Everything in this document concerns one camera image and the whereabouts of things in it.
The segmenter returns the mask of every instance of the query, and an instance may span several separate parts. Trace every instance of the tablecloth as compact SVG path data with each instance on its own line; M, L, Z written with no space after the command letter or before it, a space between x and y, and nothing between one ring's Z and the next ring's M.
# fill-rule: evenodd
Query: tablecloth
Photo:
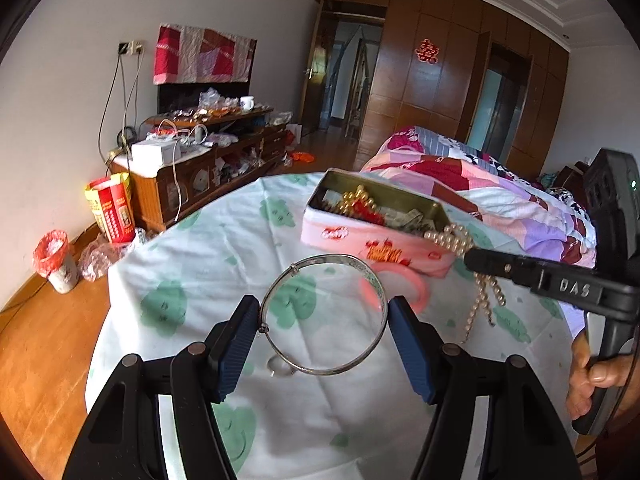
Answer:
M111 267L111 309L89 370L87 409L123 355L161 358L203 340L214 324L230 317L243 295L261 300L289 264L321 253L300 243L306 201L320 178L290 174L257 180ZM478 245L522 254L513 239L443 206L451 221L468 227ZM275 340L296 358L319 366L358 354L372 340L380 319L361 303L356 283L345 274L350 269L330 267L289 282L268 318ZM475 294L471 273L458 261L446 278L424 279L431 299L420 319L433 324L444 341L459 342ZM465 349L494 360L523 355L572 432L564 409L571 336L562 311L555 301L504 280L500 284L507 306L494 301L495 327L478 316ZM412 391L389 330L362 364L334 377L295 373L272 378L266 362L273 355L257 335L238 387L214 407L238 478L410 477L434 407ZM478 400L465 479L478 475L486 406L486 399ZM160 410L168 473L182 480L169 397L161 397Z

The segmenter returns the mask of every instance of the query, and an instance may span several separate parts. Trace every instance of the pearl necklace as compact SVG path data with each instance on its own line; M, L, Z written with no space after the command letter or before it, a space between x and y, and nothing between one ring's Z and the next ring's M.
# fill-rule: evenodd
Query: pearl necklace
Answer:
M457 257L464 260L466 252L475 246L474 239L469 234L468 229L459 224L450 224L444 228L444 232L438 233L436 231L427 231L424 237L434 242L436 245L455 253ZM471 307L469 317L466 320L465 326L465 338L462 343L466 343L469 339L469 333L473 326L474 319L478 313L478 308L482 308L486 313L487 319L491 326L495 326L494 316L489 305L489 296L486 293L486 286L489 285L494 291L495 299L500 306L506 305L506 300L502 289L495 279L495 276L487 276L486 274L480 274L474 272L474 279L476 280L476 300Z

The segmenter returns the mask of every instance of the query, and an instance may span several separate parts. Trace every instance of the pink tin box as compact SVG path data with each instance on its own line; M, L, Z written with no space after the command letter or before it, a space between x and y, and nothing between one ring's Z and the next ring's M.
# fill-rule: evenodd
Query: pink tin box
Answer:
M454 253L417 235L322 210L322 200L328 190L343 194L355 191L360 184L379 206L400 212L417 209L431 219L440 232L449 224L444 209L435 200L360 173L328 170L306 205L302 242L332 253L352 254L365 261L393 262L430 276L446 276L456 259Z

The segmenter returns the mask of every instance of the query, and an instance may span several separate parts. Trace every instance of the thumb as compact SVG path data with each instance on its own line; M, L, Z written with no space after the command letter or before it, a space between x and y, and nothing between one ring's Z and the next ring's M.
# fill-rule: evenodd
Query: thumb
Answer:
M594 364L589 370L589 382L598 388L624 386L633 356L620 356Z

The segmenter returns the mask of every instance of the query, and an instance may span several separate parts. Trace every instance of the silver bangle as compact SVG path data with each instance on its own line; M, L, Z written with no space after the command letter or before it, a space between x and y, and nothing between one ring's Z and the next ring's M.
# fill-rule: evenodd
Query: silver bangle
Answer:
M297 276L300 273L300 269L304 267L309 267L312 265L319 264L339 264L346 265L349 267L353 267L356 270L359 270L365 277L365 279L373 286L373 289L376 291L376 295L380 300L380 307L382 308L382 323L380 324L380 330L376 335L373 342L367 347L367 349L356 357L354 360L349 361L347 364L343 364L341 366L335 368L328 368L326 370L317 370L314 368L306 368L302 365L299 365L293 359L290 359L280 349L275 345L269 336L269 326L267 325L267 311L269 309L269 302L271 301L272 296L276 293L276 291L289 279L293 276ZM273 284L270 286L267 294L262 300L262 304L260 304L260 310L258 311L258 332L263 333L267 336L267 341L273 348L274 352L289 366L295 368L299 372L308 375L315 376L331 376L341 374L348 370L351 370L353 367L356 367L361 362L366 359L371 352L373 352L374 348L378 346L378 343L382 339L382 335L385 333L386 328L386 320L388 317L388 306L386 304L386 294L385 289L382 287L382 283L376 276L375 272L371 270L371 268L363 262L361 259L356 258L355 256L351 256L349 254L320 254L319 256L312 256L311 258L305 258L304 260L300 260L295 264L291 264L289 268L287 268Z

